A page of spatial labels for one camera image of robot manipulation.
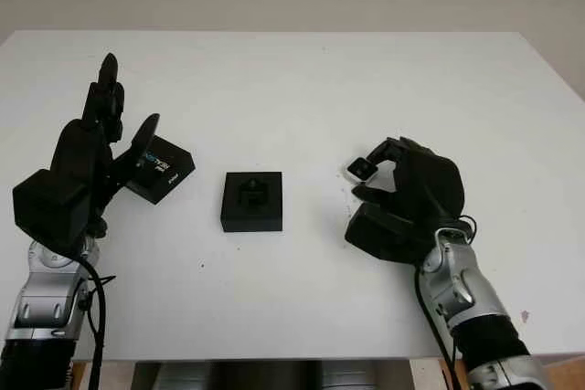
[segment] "table surface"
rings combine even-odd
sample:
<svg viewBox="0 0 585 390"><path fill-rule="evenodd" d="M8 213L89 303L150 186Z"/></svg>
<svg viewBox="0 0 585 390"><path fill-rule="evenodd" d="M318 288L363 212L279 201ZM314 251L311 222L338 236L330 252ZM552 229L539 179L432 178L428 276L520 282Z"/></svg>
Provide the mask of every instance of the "table surface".
<svg viewBox="0 0 585 390"><path fill-rule="evenodd" d="M158 206L124 189L106 211L106 359L438 354L412 268L343 238L358 207L344 165L400 135L458 164L481 268L529 349L585 351L585 105L515 33L15 33L0 48L0 328L27 278L11 189L48 167L108 51L126 89L114 151L157 111L197 169ZM234 171L282 171L283 232L222 232ZM91 349L86 324L76 355Z"/></svg>

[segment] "small black cube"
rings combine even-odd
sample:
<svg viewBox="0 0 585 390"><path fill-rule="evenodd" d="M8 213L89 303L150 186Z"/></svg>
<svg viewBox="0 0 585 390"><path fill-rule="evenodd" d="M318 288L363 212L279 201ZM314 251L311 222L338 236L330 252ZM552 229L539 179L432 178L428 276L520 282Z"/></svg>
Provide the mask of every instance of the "small black cube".
<svg viewBox="0 0 585 390"><path fill-rule="evenodd" d="M144 163L126 186L153 204L161 201L185 177L195 164L188 151L155 136L144 154Z"/></svg>
<svg viewBox="0 0 585 390"><path fill-rule="evenodd" d="M347 171L362 182L371 178L377 170L377 166L363 157L356 158L349 166L347 166Z"/></svg>
<svg viewBox="0 0 585 390"><path fill-rule="evenodd" d="M282 173L227 173L224 232L282 231Z"/></svg>

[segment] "black cube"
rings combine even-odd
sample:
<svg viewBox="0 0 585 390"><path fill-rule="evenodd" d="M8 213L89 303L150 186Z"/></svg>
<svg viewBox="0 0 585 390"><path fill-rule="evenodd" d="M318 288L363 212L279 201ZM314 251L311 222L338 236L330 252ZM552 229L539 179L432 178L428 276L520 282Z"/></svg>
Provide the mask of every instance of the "black cube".
<svg viewBox="0 0 585 390"><path fill-rule="evenodd" d="M282 231L282 173L227 173L224 232Z"/></svg>
<svg viewBox="0 0 585 390"><path fill-rule="evenodd" d="M155 136L144 154L143 166L126 186L156 204L194 170L190 152Z"/></svg>
<svg viewBox="0 0 585 390"><path fill-rule="evenodd" d="M12 190L16 225L48 249L77 256L88 225L90 191L85 184L40 169Z"/></svg>

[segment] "black box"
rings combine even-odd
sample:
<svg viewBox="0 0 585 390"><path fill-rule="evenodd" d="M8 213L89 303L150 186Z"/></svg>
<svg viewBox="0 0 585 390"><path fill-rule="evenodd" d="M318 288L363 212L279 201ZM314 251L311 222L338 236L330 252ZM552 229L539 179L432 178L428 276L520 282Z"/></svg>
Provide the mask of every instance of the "black box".
<svg viewBox="0 0 585 390"><path fill-rule="evenodd" d="M349 166L347 166L347 171L356 177L360 182L365 182L378 171L378 167L365 158L358 157Z"/></svg>
<svg viewBox="0 0 585 390"><path fill-rule="evenodd" d="M282 231L282 173L227 173L224 232Z"/></svg>
<svg viewBox="0 0 585 390"><path fill-rule="evenodd" d="M194 169L193 157L189 152L155 136L144 154L143 166L126 186L156 204Z"/></svg>
<svg viewBox="0 0 585 390"><path fill-rule="evenodd" d="M17 226L60 255L75 254L90 216L85 184L40 169L15 187L12 197Z"/></svg>

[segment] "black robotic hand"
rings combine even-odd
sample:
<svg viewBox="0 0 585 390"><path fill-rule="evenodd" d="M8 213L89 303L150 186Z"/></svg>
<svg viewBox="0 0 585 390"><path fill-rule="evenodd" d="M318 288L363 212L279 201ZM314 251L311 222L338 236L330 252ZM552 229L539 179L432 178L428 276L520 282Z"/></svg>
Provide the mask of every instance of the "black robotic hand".
<svg viewBox="0 0 585 390"><path fill-rule="evenodd" d="M366 184L386 160L396 163L393 193ZM418 266L434 247L437 228L471 232L459 219L464 203L459 170L429 148L387 138L347 171L361 182L352 192L364 203L349 222L346 240L376 258Z"/></svg>
<svg viewBox="0 0 585 390"><path fill-rule="evenodd" d="M85 235L104 237L106 205L142 165L159 115L142 124L128 151L116 159L110 143L122 138L124 89L116 81L118 62L103 60L81 119L59 136L50 169L41 169L13 190L15 221L29 236L68 258L79 255Z"/></svg>

